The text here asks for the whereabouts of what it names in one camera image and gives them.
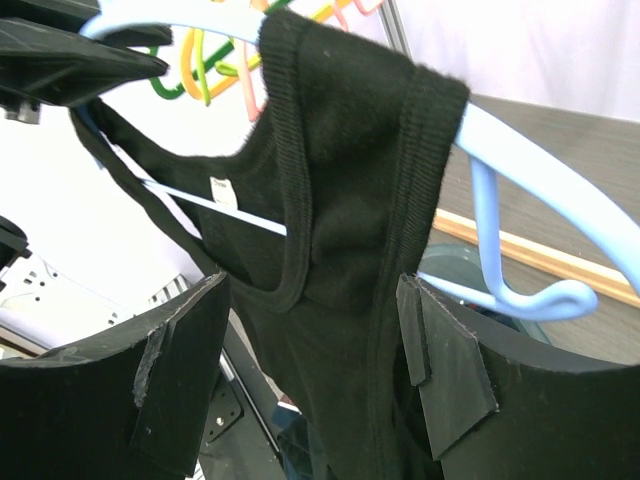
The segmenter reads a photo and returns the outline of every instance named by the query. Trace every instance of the yellow hanger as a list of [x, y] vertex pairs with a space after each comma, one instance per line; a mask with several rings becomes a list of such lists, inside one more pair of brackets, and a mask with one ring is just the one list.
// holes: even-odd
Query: yellow hanger
[[[370, 15], [382, 4], [383, 1], [384, 0], [375, 0], [373, 6], [366, 8], [362, 0], [334, 0], [333, 2], [328, 3], [322, 8], [320, 8], [319, 10], [317, 10], [314, 14], [311, 15], [311, 18], [318, 23], [324, 23], [331, 16], [335, 15], [342, 29], [348, 30], [346, 20], [344, 18], [344, 15], [342, 14], [343, 8], [345, 8], [351, 3], [355, 3], [355, 6], [358, 8], [358, 11], [361, 14]], [[268, 6], [268, 2], [266, 0], [252, 0], [252, 4], [254, 2], [258, 4], [257, 5], [259, 7], [258, 9], [260, 9], [261, 11], [264, 11], [264, 9], [266, 8], [265, 6]], [[196, 44], [195, 31], [189, 30], [182, 46], [182, 52], [180, 56], [180, 73], [181, 73], [182, 83], [184, 85], [185, 91], [189, 93], [189, 95], [195, 100], [203, 100], [205, 99], [203, 90], [201, 90], [200, 87], [197, 85], [191, 73], [192, 72], [191, 55], [192, 55], [195, 44]], [[238, 48], [238, 50], [240, 53], [241, 66], [243, 67], [246, 66], [248, 72], [254, 70], [255, 68], [261, 65], [262, 61], [260, 58], [260, 54], [256, 53], [252, 55], [251, 58], [247, 61], [246, 46], [242, 49]], [[221, 63], [224, 64], [225, 66], [229, 65], [226, 62], [221, 62]], [[241, 69], [237, 68], [236, 70], [238, 72], [238, 76], [224, 77], [223, 79], [218, 81], [212, 88], [208, 89], [207, 93], [208, 93], [209, 99], [213, 99], [217, 97], [218, 95], [226, 91], [229, 87], [231, 87], [233, 84], [241, 80], [240, 79]], [[243, 73], [242, 77], [246, 78], [245, 74], [247, 73], [247, 71], [244, 71], [242, 73]], [[248, 83], [249, 82], [245, 81], [245, 84], [243, 85], [243, 90], [245, 94], [245, 103], [247, 104], [248, 110], [250, 110], [249, 116], [251, 117], [252, 114], [257, 115], [258, 112], [257, 112], [257, 109], [254, 108], [254, 101], [252, 100], [254, 98], [253, 88], [251, 85], [248, 85]]]

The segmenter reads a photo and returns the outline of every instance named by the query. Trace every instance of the wooden trim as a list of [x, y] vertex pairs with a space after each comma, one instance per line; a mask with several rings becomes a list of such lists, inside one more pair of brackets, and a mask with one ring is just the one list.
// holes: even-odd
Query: wooden trim
[[[437, 209], [433, 228], [478, 244], [476, 222]], [[562, 279], [579, 280], [596, 292], [640, 308], [640, 298], [617, 270], [555, 250], [516, 235], [500, 232], [502, 255]]]

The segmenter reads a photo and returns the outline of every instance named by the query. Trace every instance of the black fabric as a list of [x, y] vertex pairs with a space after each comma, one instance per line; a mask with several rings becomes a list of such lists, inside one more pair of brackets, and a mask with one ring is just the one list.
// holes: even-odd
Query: black fabric
[[398, 310], [425, 331], [419, 389], [447, 480], [640, 478], [640, 366], [538, 342], [406, 275]]
[[229, 315], [225, 277], [36, 359], [0, 361], [0, 477], [193, 475]]
[[90, 113], [158, 182], [212, 198], [210, 177], [229, 179], [239, 209], [286, 224], [286, 239], [178, 200], [200, 243], [74, 113], [78, 136], [205, 273], [211, 259], [230, 273], [261, 368], [318, 431], [337, 478], [440, 478], [405, 424], [416, 395], [395, 289], [420, 262], [468, 89], [285, 10], [264, 22], [259, 50], [269, 104], [231, 157], [178, 157], [101, 101]]

